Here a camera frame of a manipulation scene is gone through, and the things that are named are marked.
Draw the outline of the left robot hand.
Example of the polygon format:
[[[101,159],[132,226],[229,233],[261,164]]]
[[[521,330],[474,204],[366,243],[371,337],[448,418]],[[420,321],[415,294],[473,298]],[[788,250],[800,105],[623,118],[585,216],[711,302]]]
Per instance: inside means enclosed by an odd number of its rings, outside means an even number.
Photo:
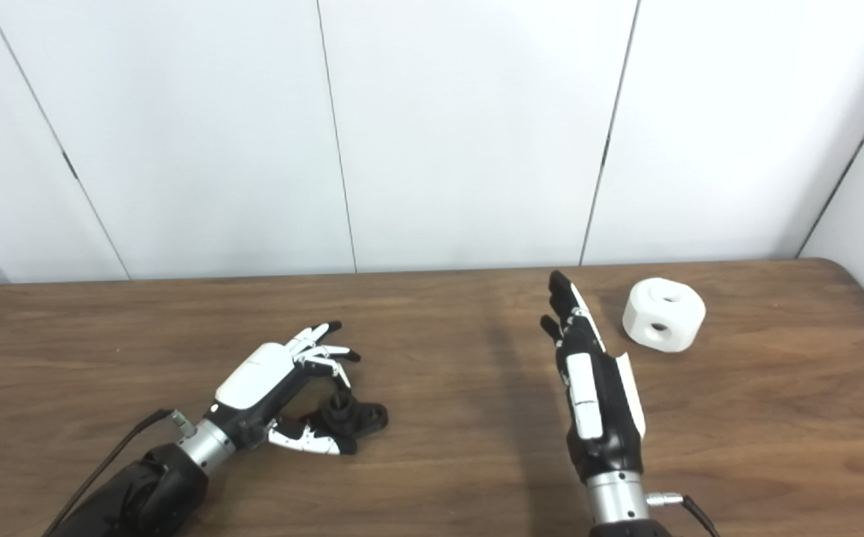
[[[272,443],[315,454],[356,454],[356,441],[328,432],[320,419],[282,415],[313,378],[330,378],[339,393],[351,393],[342,361],[358,362],[360,355],[347,347],[323,344],[328,334],[340,328],[341,322],[331,321],[306,327],[285,344],[262,344],[215,391],[204,420],[235,451]]]

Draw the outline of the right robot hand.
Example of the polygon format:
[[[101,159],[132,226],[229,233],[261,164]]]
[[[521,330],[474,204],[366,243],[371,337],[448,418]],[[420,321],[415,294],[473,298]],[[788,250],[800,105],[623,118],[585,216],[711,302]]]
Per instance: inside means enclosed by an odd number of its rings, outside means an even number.
[[[627,354],[612,356],[588,305],[561,271],[548,279],[554,316],[540,319],[554,340],[572,424],[566,447],[583,483],[599,474],[643,474],[645,419]]]

